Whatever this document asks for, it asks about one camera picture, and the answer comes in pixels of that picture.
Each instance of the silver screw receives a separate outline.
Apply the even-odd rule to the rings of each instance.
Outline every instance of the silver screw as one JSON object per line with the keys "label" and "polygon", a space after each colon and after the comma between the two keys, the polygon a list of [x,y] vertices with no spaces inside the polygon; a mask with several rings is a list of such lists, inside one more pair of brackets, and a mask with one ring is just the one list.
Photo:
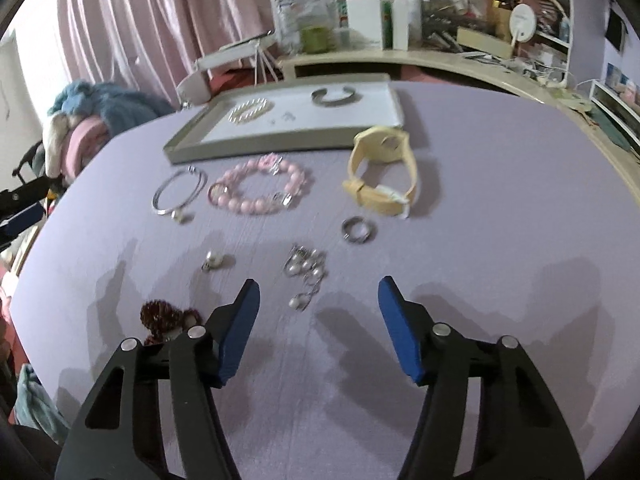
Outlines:
{"label": "silver screw", "polygon": [[120,348],[122,348],[125,352],[133,350],[136,346],[138,346],[138,342],[132,337],[130,337],[129,339],[125,339],[122,343],[120,343]]}
{"label": "silver screw", "polygon": [[446,323],[436,323],[432,330],[435,335],[440,337],[446,337],[451,333],[451,327]]}
{"label": "silver screw", "polygon": [[196,325],[196,326],[192,326],[189,331],[187,332],[187,334],[189,335],[189,337],[191,339],[198,339],[201,338],[202,336],[204,336],[207,333],[207,329],[204,328],[202,325]]}
{"label": "silver screw", "polygon": [[514,336],[512,335],[503,336],[503,338],[500,341],[504,346],[511,349],[517,348],[518,345],[520,344],[518,343],[518,340],[514,338]]}

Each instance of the clothes pile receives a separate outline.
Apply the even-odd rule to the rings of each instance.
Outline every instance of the clothes pile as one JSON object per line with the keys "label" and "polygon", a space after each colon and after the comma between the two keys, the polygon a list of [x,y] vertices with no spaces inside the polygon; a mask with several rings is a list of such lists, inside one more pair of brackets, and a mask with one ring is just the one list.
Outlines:
{"label": "clothes pile", "polygon": [[154,95],[110,82],[75,81],[49,109],[32,166],[49,178],[62,174],[69,185],[113,137],[174,112]]}

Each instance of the yellow watch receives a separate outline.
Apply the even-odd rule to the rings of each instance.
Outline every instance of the yellow watch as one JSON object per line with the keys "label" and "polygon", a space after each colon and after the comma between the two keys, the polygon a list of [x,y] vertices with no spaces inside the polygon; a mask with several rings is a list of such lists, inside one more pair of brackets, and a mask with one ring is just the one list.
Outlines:
{"label": "yellow watch", "polygon": [[[353,151],[347,168],[349,178],[342,183],[344,190],[353,199],[367,209],[388,216],[409,216],[409,209],[414,203],[418,184],[418,168],[414,153],[409,145],[409,134],[389,126],[374,126],[355,136]],[[401,194],[387,186],[367,186],[356,176],[358,166],[364,159],[373,162],[404,162],[411,187]]]}

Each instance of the table surface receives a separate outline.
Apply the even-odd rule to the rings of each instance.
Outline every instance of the table surface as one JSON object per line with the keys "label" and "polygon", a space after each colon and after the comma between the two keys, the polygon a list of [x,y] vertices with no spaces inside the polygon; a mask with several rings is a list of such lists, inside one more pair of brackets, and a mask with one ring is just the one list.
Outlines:
{"label": "table surface", "polygon": [[[562,112],[459,86],[393,83],[422,180],[412,216],[373,218],[375,240],[345,243],[360,210],[341,189],[347,151],[292,153],[312,185],[293,210],[242,217],[202,194],[179,226],[150,208],[173,171],[164,143],[194,113],[116,138],[82,173],[27,259],[12,316],[63,414],[79,405],[118,343],[145,337],[146,300],[204,317],[248,277],[262,304],[240,369],[214,393],[244,478],[396,478],[423,391],[403,375],[377,307],[382,276],[466,336],[515,335],[568,422],[587,473],[606,457],[640,399],[640,210],[616,171]],[[210,179],[242,159],[200,164]],[[365,179],[402,187],[401,166]],[[284,177],[251,176],[249,196]],[[171,192],[178,192],[178,185]],[[328,253],[328,278],[304,312],[282,266],[294,242]],[[204,274],[209,250],[233,265]],[[468,467],[478,388],[458,469]],[[168,394],[162,420],[181,473]]]}

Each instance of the bangle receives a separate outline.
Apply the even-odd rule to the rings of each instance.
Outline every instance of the bangle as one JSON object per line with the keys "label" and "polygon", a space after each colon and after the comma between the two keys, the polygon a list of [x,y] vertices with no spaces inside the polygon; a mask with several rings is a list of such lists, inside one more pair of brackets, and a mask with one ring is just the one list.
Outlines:
{"label": "bangle", "polygon": [[273,103],[268,99],[251,99],[236,106],[229,113],[229,121],[233,124],[244,124],[264,115],[273,108]]}
{"label": "bangle", "polygon": [[[179,203],[178,205],[173,207],[168,207],[166,209],[160,209],[159,200],[164,190],[169,186],[169,184],[171,184],[174,180],[176,180],[178,177],[184,174],[198,175],[198,183],[196,184],[195,189],[183,202]],[[182,210],[185,207],[187,207],[191,202],[196,200],[196,197],[200,194],[200,192],[204,189],[206,185],[207,185],[207,174],[204,171],[200,170],[199,168],[196,168],[195,166],[189,166],[184,170],[178,170],[174,174],[172,174],[172,176],[170,176],[167,180],[165,180],[160,185],[158,190],[156,190],[156,193],[154,194],[154,197],[151,200],[151,207],[153,207],[156,214],[159,214],[160,216],[170,214],[171,218],[173,218],[178,223],[182,223],[184,220],[186,220],[186,217]]]}
{"label": "bangle", "polygon": [[[284,192],[278,192],[269,199],[260,197],[251,200],[242,197],[236,190],[238,183],[247,175],[257,172],[270,175],[288,173],[289,181],[284,187]],[[207,195],[211,205],[220,209],[229,209],[233,213],[246,215],[268,214],[282,208],[288,209],[293,199],[300,195],[304,183],[305,173],[302,168],[275,153],[270,153],[258,159],[252,158],[225,172],[219,180],[209,187]]]}
{"label": "bangle", "polygon": [[358,93],[356,89],[352,86],[343,86],[342,91],[346,94],[345,97],[341,97],[339,99],[328,100],[325,99],[327,94],[326,88],[321,88],[319,90],[315,90],[311,94],[311,100],[317,106],[323,106],[325,108],[334,108],[337,106],[348,105],[350,103],[354,103],[358,100]]}

